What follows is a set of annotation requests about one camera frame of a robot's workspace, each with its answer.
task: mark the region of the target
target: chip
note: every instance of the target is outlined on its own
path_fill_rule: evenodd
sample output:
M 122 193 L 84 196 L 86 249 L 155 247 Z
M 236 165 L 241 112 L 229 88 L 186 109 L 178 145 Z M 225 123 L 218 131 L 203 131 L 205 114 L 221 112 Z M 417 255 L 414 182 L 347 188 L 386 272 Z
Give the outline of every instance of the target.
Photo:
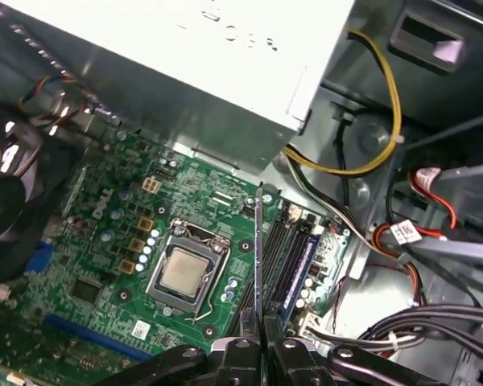
M 179 294 L 194 298 L 208 268 L 208 259 L 181 248 L 174 248 L 159 284 Z
M 147 217 L 140 217 L 138 221 L 138 229 L 149 232 L 154 227 L 154 221 Z
M 123 273 L 131 275 L 134 272 L 134 263 L 128 260 L 122 260 L 118 269 L 120 269 L 120 271 Z
M 74 298 L 80 299 L 84 302 L 94 304 L 101 292 L 101 287 L 99 285 L 90 283 L 89 281 L 84 281 L 82 279 L 77 279 L 73 285 L 71 295 Z
M 129 249 L 134 252 L 141 252 L 145 246 L 145 241 L 133 237 L 130 239 Z
M 61 265 L 66 265 L 66 264 L 67 264 L 69 261 L 70 261 L 70 256 L 68 256 L 68 255 L 63 255 L 63 256 L 61 257 L 61 261 L 60 261 L 60 263 L 61 263 Z
M 144 191 L 152 193 L 153 195 L 155 195 L 159 191 L 160 187 L 161 182 L 159 182 L 154 177 L 146 177 L 145 180 L 143 180 L 142 189 Z

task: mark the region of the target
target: blue pcie slot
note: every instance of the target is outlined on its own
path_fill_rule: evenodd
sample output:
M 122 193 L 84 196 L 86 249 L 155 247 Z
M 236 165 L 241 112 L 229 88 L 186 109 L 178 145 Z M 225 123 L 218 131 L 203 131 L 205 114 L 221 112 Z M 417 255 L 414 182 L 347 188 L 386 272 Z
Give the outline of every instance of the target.
M 320 236 L 310 236 L 306 247 L 303 250 L 303 255 L 300 259 L 299 267 L 295 273 L 293 282 L 290 285 L 290 289 L 287 292 L 287 296 L 283 302 L 283 308 L 281 312 L 281 322 L 283 325 L 290 318 L 291 312 L 295 307 L 295 302 L 299 297 L 300 290 L 308 274 L 309 267 L 315 257 L 316 248 L 320 242 Z
M 79 338 L 99 344 L 111 351 L 116 351 L 117 353 L 127 356 L 131 359 L 143 361 L 150 359 L 153 356 L 144 351 L 137 350 L 127 346 L 124 343 L 111 339 L 109 336 L 105 336 L 95 331 L 91 331 L 86 327 L 79 326 L 74 322 L 70 322 L 54 314 L 47 315 L 43 320 L 43 324 L 55 327 L 58 330 L 68 332 L 69 334 L 76 335 Z

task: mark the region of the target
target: green circuit board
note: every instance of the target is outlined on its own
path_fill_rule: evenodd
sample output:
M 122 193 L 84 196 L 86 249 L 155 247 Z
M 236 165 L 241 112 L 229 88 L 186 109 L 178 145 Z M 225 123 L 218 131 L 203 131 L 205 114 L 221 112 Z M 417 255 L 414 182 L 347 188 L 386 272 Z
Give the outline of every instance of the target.
M 49 266 L 28 275 L 27 288 L 14 298 L 14 323 L 5 324 L 11 320 L 10 312 L 2 319 L 5 331 L 16 331 L 8 336 L 25 341 L 16 343 L 12 336 L 12 353 L 0 345 L 0 365 L 21 370 L 43 384 L 85 386 L 119 371 L 126 360 L 81 341 L 68 352 L 71 335 L 46 332 L 51 330 L 43 324 L 47 316 L 148 355 L 183 343 L 208 351 L 215 339 L 225 335 L 253 275 L 254 205 L 250 203 L 256 186 L 111 125 L 105 127 L 101 143 L 105 147 L 100 159 L 81 164 L 68 183 L 60 224 L 47 234 L 55 248 Z M 271 191 L 265 191 L 265 198 L 266 232 L 279 213 L 281 199 Z M 146 294 L 176 218 L 229 241 L 225 267 L 210 290 L 212 307 L 204 301 L 196 315 L 162 308 Z M 151 236 L 154 230 L 157 236 Z M 155 244 L 148 253 L 143 248 L 149 246 L 149 238 Z M 138 269 L 141 254 L 148 261 Z M 20 318 L 28 323 L 17 326 Z M 36 323 L 41 330 L 36 330 Z M 33 331 L 42 331 L 45 343 L 37 343 Z M 66 347 L 64 358 L 47 365 L 60 347 Z M 101 360 L 89 366 L 77 357 Z

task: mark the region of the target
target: white sticker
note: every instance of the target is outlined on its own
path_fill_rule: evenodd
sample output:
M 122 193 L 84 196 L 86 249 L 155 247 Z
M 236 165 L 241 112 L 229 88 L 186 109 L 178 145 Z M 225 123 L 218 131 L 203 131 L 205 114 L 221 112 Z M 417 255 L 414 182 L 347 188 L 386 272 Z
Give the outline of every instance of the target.
M 394 235 L 394 238 L 397 240 L 399 245 L 407 243 L 406 237 L 404 237 L 403 233 L 399 229 L 398 224 L 390 226 L 390 231 L 392 232 L 392 235 Z
M 413 243 L 422 240 L 422 236 L 410 220 L 404 220 L 390 227 L 392 234 L 399 244 Z
M 423 169 L 418 169 L 415 172 L 415 181 L 422 187 L 425 191 L 431 190 L 431 184 L 438 177 L 442 169 L 439 167 L 424 167 Z
M 145 323 L 143 320 L 138 320 L 132 329 L 132 336 L 135 338 L 145 340 L 147 338 L 148 331 L 150 330 L 151 325 Z

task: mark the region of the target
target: screw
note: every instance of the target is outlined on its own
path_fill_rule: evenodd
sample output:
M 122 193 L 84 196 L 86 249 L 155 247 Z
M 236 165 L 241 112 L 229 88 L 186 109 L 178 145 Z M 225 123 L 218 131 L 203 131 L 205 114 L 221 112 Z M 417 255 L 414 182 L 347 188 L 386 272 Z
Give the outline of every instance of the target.
M 163 308 L 163 315 L 166 316 L 166 317 L 169 317 L 171 316 L 171 313 L 173 312 L 173 309 L 169 306 L 165 306 Z
M 295 340 L 288 339 L 284 341 L 283 346 L 286 348 L 293 348 L 297 346 L 297 343 L 295 342 Z
M 341 348 L 340 350 L 338 350 L 338 355 L 342 358 L 352 358 L 353 352 L 347 348 Z
M 246 348 L 249 346 L 249 342 L 247 342 L 246 340 L 240 340 L 236 343 L 236 347 L 239 347 L 239 348 Z
M 193 358 L 196 356 L 197 352 L 196 349 L 194 348 L 188 348 L 185 352 L 183 352 L 183 357 L 184 358 Z
M 173 234 L 174 236 L 182 236 L 185 232 L 186 232 L 185 227 L 175 227 Z
M 125 130 L 120 130 L 116 133 L 116 138 L 119 140 L 119 141 L 125 141 L 125 139 L 127 138 L 127 132 Z

